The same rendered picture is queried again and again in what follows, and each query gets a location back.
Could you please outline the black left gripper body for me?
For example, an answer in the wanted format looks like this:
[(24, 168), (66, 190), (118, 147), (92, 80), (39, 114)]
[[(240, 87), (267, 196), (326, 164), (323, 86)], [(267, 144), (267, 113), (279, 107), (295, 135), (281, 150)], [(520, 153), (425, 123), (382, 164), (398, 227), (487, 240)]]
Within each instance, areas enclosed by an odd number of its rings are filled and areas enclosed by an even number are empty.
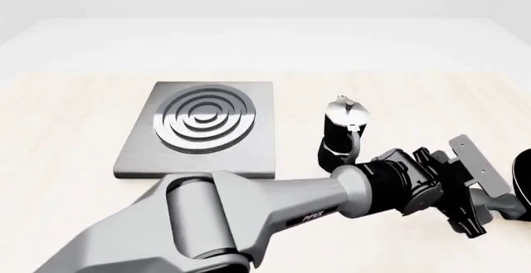
[(471, 175), (457, 158), (451, 161), (446, 153), (438, 150), (431, 153), (427, 148), (413, 152), (417, 163), (428, 168), (441, 183), (442, 196), (432, 205), (447, 217), (455, 232), (463, 233), (470, 239), (486, 233), (476, 214), (470, 190), (466, 183)]

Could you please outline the black frying pan grey handle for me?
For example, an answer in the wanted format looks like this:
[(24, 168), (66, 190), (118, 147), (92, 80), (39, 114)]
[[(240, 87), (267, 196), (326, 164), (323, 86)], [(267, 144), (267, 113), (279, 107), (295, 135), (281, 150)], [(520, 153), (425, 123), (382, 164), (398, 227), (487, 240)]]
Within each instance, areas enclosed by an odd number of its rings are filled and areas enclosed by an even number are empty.
[(505, 220), (531, 222), (531, 149), (519, 153), (512, 165), (514, 194), (490, 197), (484, 190), (472, 188), (470, 195), (481, 225), (494, 219), (492, 211)]

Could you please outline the flat grey stove plate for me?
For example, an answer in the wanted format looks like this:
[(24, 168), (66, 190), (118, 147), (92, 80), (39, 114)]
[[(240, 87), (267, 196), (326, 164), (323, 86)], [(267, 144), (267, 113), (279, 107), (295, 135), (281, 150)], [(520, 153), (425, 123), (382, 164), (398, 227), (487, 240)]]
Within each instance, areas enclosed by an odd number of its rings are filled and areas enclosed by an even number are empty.
[(114, 176), (222, 170), (246, 178), (275, 177), (272, 83), (155, 83), (114, 163)]

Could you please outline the black and silver moka pot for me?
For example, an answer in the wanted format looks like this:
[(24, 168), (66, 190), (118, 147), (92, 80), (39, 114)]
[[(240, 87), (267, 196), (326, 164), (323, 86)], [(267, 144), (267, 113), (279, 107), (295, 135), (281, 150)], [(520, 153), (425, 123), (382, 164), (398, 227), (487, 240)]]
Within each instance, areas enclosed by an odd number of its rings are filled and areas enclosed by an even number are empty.
[(339, 95), (327, 105), (324, 136), (318, 150), (318, 163), (325, 172), (356, 163), (368, 118), (368, 110), (346, 95)]

